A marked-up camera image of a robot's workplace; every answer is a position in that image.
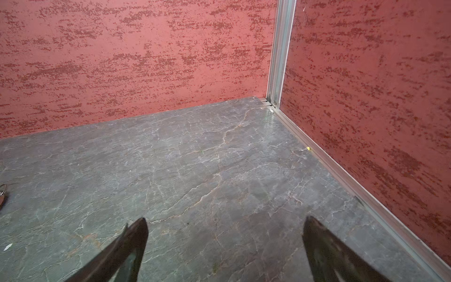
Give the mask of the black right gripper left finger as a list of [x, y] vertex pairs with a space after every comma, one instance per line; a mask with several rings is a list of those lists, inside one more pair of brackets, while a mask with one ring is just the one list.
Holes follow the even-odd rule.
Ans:
[[125, 225], [120, 235], [89, 263], [70, 276], [69, 282], [136, 282], [148, 241], [145, 218]]

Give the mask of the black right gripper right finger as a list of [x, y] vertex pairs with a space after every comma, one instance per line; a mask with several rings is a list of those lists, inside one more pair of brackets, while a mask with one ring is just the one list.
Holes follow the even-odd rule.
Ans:
[[387, 282], [389, 280], [313, 216], [307, 216], [302, 238], [316, 282]]

